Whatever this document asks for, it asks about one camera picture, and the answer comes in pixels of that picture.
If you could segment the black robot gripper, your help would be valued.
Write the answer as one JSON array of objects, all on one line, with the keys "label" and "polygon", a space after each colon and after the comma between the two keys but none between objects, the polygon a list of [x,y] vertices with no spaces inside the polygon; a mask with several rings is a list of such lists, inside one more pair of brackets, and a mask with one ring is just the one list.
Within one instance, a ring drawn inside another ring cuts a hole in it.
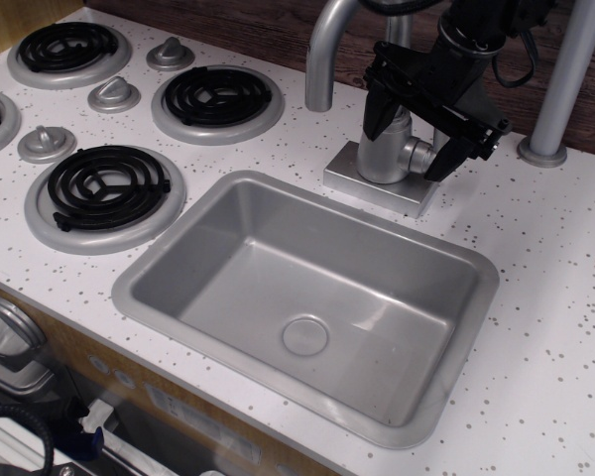
[{"label": "black robot gripper", "polygon": [[377,140],[402,106],[446,134],[450,139],[424,173],[425,180],[446,179],[469,157],[489,159],[511,131],[511,121],[485,89],[486,59],[460,53],[444,41],[428,53],[378,42],[374,53],[365,73],[369,89],[363,131]]}]

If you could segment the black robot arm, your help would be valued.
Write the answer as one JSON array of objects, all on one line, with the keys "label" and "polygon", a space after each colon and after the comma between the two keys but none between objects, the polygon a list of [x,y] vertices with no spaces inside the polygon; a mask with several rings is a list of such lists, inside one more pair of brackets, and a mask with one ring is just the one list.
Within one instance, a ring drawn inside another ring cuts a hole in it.
[{"label": "black robot arm", "polygon": [[532,66],[538,62],[531,33],[542,26],[553,1],[454,1],[440,16],[438,37],[427,53],[378,42],[367,68],[369,87],[363,130],[376,140],[404,107],[449,138],[423,176],[441,181],[467,159],[488,159],[512,130],[505,113],[488,96],[487,68],[508,38],[519,37]]}]

